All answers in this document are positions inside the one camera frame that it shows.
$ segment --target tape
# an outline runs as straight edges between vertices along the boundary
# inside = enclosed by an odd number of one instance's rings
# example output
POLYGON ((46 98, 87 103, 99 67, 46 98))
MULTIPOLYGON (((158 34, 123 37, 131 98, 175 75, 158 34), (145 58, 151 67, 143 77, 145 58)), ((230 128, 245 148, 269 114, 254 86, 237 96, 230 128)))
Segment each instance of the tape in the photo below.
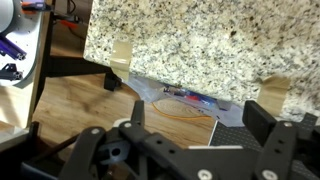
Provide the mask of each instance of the tape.
POLYGON ((115 41, 110 57, 110 67, 123 81, 129 79, 129 67, 132 58, 132 44, 129 42, 115 41))
POLYGON ((272 76, 263 81, 258 104, 273 116, 279 116, 290 85, 286 77, 272 76))

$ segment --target wooden board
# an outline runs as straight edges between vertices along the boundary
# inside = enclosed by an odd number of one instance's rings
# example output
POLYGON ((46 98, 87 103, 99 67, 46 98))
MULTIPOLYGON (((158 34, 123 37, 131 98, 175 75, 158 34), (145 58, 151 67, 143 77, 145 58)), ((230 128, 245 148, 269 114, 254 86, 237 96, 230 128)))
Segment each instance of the wooden board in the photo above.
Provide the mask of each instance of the wooden board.
MULTIPOLYGON (((104 90, 103 75, 48 78, 34 121, 41 123, 40 135, 59 143, 89 126, 109 130, 113 122, 131 116, 138 95, 123 85, 115 92, 104 90)), ((213 120, 174 120, 145 104, 146 129, 160 132, 182 147, 207 145, 213 120)))

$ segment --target bolt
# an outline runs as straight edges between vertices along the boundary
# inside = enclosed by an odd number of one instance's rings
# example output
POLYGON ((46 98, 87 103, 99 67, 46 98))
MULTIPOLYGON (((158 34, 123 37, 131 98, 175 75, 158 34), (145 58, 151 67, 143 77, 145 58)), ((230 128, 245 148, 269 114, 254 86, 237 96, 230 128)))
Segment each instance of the bolt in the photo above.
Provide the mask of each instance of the bolt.
POLYGON ((291 123, 291 122, 285 122, 285 123, 284 123, 284 126, 286 126, 286 127, 292 127, 292 123, 291 123))
POLYGON ((111 170, 108 171, 108 175, 113 176, 113 172, 111 170))
POLYGON ((131 123, 125 123, 125 124, 124 124, 124 127, 126 127, 126 128, 131 127, 131 123))
POLYGON ((198 177, 200 180, 211 180, 212 179, 212 174, 210 171, 206 170, 206 169, 201 169, 198 172, 198 177))
POLYGON ((262 171, 262 176, 266 179, 266 180, 278 180, 278 175, 271 171, 271 170, 263 170, 262 171))
POLYGON ((95 128, 95 129, 92 129, 91 134, 98 134, 99 132, 100 130, 95 128))

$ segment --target wire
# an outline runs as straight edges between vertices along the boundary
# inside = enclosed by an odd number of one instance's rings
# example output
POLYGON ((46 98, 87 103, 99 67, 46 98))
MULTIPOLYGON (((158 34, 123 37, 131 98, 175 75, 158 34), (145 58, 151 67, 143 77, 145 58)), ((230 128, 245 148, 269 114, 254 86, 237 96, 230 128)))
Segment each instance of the wire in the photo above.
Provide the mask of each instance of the wire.
POLYGON ((70 0, 67 0, 67 14, 70 14, 70 0))
POLYGON ((196 116, 196 117, 181 117, 181 116, 172 116, 172 115, 169 115, 169 114, 166 114, 164 112, 161 112, 155 105, 154 103, 152 103, 152 107, 154 108, 154 110, 161 114, 162 116, 165 116, 167 118, 172 118, 172 119, 178 119, 178 120, 199 120, 199 118, 202 118, 202 119, 206 119, 206 120, 212 120, 212 117, 211 116, 196 116))
POLYGON ((71 3, 72 3, 72 5, 73 5, 72 10, 70 11, 70 14, 72 14, 72 13, 76 10, 77 5, 76 5, 76 3, 74 3, 74 1, 73 1, 73 0, 68 0, 68 1, 69 1, 69 2, 71 2, 71 3))
POLYGON ((76 32, 74 32, 72 28, 68 27, 68 29, 69 29, 69 31, 70 31, 70 33, 71 33, 72 35, 78 37, 79 39, 81 39, 81 40, 83 40, 83 41, 86 40, 86 38, 84 38, 84 37, 80 36, 79 34, 77 34, 76 32))

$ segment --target speckled stone surface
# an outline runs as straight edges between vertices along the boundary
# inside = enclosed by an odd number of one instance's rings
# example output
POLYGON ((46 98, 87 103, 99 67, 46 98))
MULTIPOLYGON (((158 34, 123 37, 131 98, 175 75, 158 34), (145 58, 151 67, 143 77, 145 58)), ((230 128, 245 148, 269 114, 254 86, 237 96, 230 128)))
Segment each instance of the speckled stone surface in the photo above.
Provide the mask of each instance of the speckled stone surface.
POLYGON ((85 59, 108 66, 133 44, 130 71, 243 105, 261 80, 291 85, 281 117, 320 115, 320 0, 94 0, 85 59))

